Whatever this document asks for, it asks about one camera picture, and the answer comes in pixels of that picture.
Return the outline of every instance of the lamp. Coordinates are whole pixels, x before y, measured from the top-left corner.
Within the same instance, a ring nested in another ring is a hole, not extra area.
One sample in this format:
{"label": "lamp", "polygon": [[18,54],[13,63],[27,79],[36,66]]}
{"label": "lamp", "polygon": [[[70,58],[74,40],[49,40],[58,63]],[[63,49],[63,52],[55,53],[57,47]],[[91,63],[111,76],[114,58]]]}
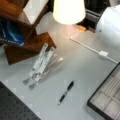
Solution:
{"label": "lamp", "polygon": [[57,22],[67,25],[61,30],[64,37],[76,37],[79,30],[73,24],[85,17],[84,0],[55,0],[53,17]]}

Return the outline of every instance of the white lamp shade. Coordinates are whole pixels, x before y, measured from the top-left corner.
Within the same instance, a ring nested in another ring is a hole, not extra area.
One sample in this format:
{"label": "white lamp shade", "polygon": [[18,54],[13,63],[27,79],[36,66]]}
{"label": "white lamp shade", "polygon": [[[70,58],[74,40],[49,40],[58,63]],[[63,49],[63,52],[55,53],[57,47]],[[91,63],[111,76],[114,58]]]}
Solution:
{"label": "white lamp shade", "polygon": [[75,24],[85,17],[84,0],[55,0],[54,19],[61,24]]}

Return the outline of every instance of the box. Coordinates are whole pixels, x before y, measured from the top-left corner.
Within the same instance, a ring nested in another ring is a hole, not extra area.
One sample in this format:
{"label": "box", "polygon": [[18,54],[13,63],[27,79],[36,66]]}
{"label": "box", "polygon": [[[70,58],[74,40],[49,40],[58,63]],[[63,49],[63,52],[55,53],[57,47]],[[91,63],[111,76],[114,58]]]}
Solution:
{"label": "box", "polygon": [[0,17],[0,42],[17,46],[24,45],[24,38],[16,22]]}
{"label": "box", "polygon": [[93,93],[87,105],[106,120],[120,120],[120,63]]}

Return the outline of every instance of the white desk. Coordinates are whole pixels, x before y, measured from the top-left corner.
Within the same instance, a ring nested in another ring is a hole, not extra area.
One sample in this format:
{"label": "white desk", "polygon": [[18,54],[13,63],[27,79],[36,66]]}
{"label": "white desk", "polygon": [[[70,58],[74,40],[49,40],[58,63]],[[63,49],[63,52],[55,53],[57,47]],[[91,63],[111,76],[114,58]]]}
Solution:
{"label": "white desk", "polygon": [[[115,64],[62,38],[58,32],[60,28],[51,13],[45,15],[37,27],[38,33],[49,32],[57,46],[56,53],[64,58],[44,82],[33,91],[23,85],[22,81],[28,77],[36,57],[9,66],[3,47],[0,47],[0,80],[42,120],[102,120],[86,103]],[[106,50],[112,58],[120,61],[120,54],[90,31],[80,33],[76,40],[96,50]],[[74,87],[58,106],[59,98],[72,80],[75,81]]]}

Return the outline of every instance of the pen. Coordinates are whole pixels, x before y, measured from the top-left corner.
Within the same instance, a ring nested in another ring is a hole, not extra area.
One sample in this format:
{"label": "pen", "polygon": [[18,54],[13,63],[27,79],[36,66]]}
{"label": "pen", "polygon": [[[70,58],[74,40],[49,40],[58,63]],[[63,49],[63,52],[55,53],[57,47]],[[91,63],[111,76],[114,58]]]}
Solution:
{"label": "pen", "polygon": [[71,90],[71,88],[73,87],[74,85],[74,81],[72,81],[69,86],[67,87],[67,90],[64,92],[64,94],[61,96],[59,102],[58,102],[58,105],[60,105],[62,103],[62,101],[64,100],[65,96],[67,95],[68,91]]}

